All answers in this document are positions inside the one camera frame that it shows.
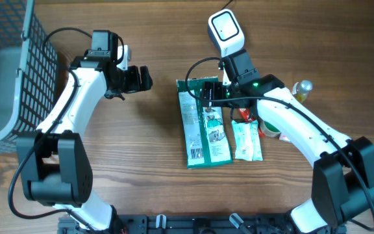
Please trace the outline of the red drink carton cup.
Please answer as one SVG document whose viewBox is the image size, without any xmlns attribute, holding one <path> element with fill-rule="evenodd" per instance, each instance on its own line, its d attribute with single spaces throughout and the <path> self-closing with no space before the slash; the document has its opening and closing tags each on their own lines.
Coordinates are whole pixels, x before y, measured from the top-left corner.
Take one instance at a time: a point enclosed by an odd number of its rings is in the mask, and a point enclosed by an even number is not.
<svg viewBox="0 0 374 234">
<path fill-rule="evenodd" d="M 284 135 L 283 133 L 281 133 L 281 134 L 279 135 L 279 139 L 280 139 L 281 141 L 284 141 L 284 142 L 288 142 L 288 143 L 291 142 L 290 139 L 289 139 L 286 135 Z"/>
</svg>

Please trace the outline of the green 3M gloves packet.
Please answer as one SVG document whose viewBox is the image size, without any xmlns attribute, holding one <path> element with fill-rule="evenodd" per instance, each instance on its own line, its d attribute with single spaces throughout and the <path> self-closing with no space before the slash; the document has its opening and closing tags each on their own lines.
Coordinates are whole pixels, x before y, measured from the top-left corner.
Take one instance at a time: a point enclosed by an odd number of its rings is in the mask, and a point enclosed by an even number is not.
<svg viewBox="0 0 374 234">
<path fill-rule="evenodd" d="M 223 126 L 220 107 L 203 107 L 198 96 L 205 81 L 217 77 L 177 81 L 186 144 L 187 168 L 210 168 L 233 163 L 231 147 Z"/>
</svg>

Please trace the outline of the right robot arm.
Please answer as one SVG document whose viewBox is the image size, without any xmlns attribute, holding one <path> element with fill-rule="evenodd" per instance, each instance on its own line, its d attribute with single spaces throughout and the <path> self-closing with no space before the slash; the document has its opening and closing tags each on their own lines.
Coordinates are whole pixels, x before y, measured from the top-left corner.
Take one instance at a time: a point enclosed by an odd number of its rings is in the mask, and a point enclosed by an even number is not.
<svg viewBox="0 0 374 234">
<path fill-rule="evenodd" d="M 290 211 L 300 233 L 337 229 L 371 211 L 374 231 L 374 145 L 338 132 L 305 108 L 272 74 L 259 76 L 245 49 L 218 58 L 229 84 L 205 82 L 199 96 L 205 106 L 250 108 L 300 150 L 310 163 L 310 199 Z"/>
</svg>

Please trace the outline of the green lid white jar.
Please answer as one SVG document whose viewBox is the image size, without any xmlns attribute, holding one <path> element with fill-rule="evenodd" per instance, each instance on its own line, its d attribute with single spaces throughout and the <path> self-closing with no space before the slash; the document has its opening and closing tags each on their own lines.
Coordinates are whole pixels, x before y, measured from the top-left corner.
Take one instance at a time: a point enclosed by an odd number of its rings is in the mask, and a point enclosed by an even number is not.
<svg viewBox="0 0 374 234">
<path fill-rule="evenodd" d="M 267 137 L 278 137 L 281 133 L 276 127 L 264 120 L 260 122 L 260 130 Z"/>
</svg>

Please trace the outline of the red white tube packet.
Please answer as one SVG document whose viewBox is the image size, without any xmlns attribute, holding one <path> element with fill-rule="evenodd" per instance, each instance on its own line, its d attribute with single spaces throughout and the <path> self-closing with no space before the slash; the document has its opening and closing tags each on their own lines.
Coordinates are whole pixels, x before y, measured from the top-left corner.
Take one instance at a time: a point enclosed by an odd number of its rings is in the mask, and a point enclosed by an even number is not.
<svg viewBox="0 0 374 234">
<path fill-rule="evenodd" d="M 238 109 L 238 111 L 245 122 L 250 123 L 256 120 L 249 109 Z M 262 132 L 260 127 L 258 127 L 258 134 L 261 138 L 265 137 L 265 134 Z"/>
</svg>

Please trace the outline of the yellow oil bottle silver cap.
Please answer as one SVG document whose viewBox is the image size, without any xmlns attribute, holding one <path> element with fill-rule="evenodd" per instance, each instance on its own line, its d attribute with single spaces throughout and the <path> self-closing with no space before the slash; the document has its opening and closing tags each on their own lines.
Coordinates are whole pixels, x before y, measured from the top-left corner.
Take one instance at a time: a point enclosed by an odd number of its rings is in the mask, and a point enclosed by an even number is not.
<svg viewBox="0 0 374 234">
<path fill-rule="evenodd" d="M 307 99 L 312 89 L 312 82 L 309 80 L 303 80 L 294 84 L 292 94 L 298 102 L 303 103 Z"/>
</svg>

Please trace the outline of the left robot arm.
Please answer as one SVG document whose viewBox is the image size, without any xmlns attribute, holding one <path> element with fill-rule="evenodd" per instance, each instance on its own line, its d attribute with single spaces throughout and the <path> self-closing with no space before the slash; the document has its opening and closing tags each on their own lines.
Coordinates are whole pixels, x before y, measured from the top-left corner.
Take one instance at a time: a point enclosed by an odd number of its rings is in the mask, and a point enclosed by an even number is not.
<svg viewBox="0 0 374 234">
<path fill-rule="evenodd" d="M 67 213 L 86 233 L 126 233 L 116 208 L 93 190 L 82 136 L 102 98 L 150 90 L 153 80 L 146 66 L 128 65 L 131 53 L 118 34 L 94 30 L 89 37 L 91 47 L 64 66 L 68 83 L 53 110 L 17 140 L 8 207 L 26 220 Z"/>
</svg>

